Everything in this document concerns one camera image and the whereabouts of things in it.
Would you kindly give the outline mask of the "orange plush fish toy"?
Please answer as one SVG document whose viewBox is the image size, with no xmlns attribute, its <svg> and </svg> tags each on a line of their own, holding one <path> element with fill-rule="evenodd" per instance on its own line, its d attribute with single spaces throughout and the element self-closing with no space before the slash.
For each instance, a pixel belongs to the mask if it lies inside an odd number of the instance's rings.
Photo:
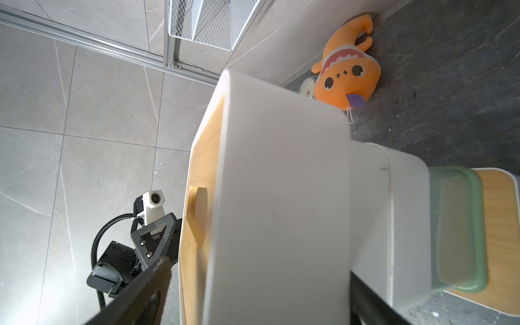
<svg viewBox="0 0 520 325">
<path fill-rule="evenodd" d="M 369 54 L 374 24 L 369 14 L 340 27 L 325 45 L 322 59 L 311 71 L 317 75 L 314 98 L 347 114 L 363 107 L 375 92 L 381 77 L 380 64 Z"/>
</svg>

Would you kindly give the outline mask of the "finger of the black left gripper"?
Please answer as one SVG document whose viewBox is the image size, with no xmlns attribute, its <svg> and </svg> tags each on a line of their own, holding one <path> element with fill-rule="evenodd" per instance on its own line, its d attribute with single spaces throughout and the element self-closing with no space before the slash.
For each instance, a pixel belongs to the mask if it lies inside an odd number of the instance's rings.
<svg viewBox="0 0 520 325">
<path fill-rule="evenodd" d="M 135 253 L 141 270 L 148 269 L 162 257 L 167 257 L 171 266 L 178 263 L 181 236 L 181 219 L 169 213 L 131 234 Z"/>
</svg>

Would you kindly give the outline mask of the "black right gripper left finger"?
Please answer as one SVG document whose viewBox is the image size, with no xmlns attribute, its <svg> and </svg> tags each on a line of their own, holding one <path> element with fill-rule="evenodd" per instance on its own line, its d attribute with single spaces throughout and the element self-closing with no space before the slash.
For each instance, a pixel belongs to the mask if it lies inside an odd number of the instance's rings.
<svg viewBox="0 0 520 325">
<path fill-rule="evenodd" d="M 161 257 L 87 324 L 160 324 L 170 281 L 171 262 Z"/>
</svg>

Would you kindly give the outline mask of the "bamboo lid box edge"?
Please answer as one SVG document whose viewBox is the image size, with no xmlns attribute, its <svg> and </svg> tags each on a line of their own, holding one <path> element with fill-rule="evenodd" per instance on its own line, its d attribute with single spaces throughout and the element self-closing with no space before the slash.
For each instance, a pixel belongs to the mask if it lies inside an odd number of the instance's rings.
<svg viewBox="0 0 520 325">
<path fill-rule="evenodd" d="M 192 144 L 183 324 L 349 324 L 349 127 L 337 108 L 233 70 Z"/>
</svg>

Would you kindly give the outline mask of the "mint green tissue box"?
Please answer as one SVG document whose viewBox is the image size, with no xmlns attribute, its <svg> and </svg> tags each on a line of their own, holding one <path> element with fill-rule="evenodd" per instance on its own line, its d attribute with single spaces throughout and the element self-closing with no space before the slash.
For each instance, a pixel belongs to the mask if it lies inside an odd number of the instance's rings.
<svg viewBox="0 0 520 325">
<path fill-rule="evenodd" d="M 478 293 L 488 285 L 483 184 L 459 166 L 430 167 L 432 289 Z"/>
</svg>

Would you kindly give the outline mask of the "large bamboo lid tissue box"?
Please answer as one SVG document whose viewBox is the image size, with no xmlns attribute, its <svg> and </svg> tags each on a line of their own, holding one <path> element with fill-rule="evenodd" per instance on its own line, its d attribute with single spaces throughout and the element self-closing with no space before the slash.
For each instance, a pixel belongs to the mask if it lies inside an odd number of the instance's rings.
<svg viewBox="0 0 520 325">
<path fill-rule="evenodd" d="M 519 176 L 498 168 L 474 171 L 483 183 L 488 284 L 481 292 L 449 294 L 518 318 Z"/>
</svg>

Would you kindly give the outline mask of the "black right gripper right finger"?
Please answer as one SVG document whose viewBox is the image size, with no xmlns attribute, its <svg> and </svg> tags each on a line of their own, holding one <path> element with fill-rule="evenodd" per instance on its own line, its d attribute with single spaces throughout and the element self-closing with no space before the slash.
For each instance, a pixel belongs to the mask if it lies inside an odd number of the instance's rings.
<svg viewBox="0 0 520 325">
<path fill-rule="evenodd" d="M 350 274 L 350 324 L 410 325 L 355 273 Z"/>
</svg>

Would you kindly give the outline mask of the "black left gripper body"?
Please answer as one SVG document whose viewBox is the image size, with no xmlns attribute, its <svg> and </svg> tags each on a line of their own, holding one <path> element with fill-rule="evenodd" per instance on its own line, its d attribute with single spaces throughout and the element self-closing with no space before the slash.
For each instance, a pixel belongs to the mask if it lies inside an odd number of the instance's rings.
<svg viewBox="0 0 520 325">
<path fill-rule="evenodd" d="M 112 241 L 87 278 L 87 285 L 107 295 L 119 295 L 142 273 L 135 250 Z"/>
</svg>

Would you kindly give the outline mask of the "white tissue box bamboo lid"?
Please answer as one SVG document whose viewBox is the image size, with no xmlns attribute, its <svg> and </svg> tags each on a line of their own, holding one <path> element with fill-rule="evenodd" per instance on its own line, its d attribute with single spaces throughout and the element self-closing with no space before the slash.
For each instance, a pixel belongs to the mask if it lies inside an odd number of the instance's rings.
<svg viewBox="0 0 520 325">
<path fill-rule="evenodd" d="M 350 216 L 353 273 L 405 312 L 429 299 L 429 169 L 418 157 L 353 141 Z"/>
</svg>

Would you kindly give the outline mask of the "small grey alarm clock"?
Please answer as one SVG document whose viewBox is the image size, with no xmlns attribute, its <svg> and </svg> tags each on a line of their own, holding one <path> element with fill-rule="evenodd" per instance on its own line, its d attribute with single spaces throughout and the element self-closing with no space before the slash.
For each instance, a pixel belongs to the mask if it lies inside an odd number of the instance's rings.
<svg viewBox="0 0 520 325">
<path fill-rule="evenodd" d="M 299 94 L 306 98 L 314 99 L 314 88 L 316 80 L 317 76 L 311 76 L 304 79 L 299 88 Z"/>
</svg>

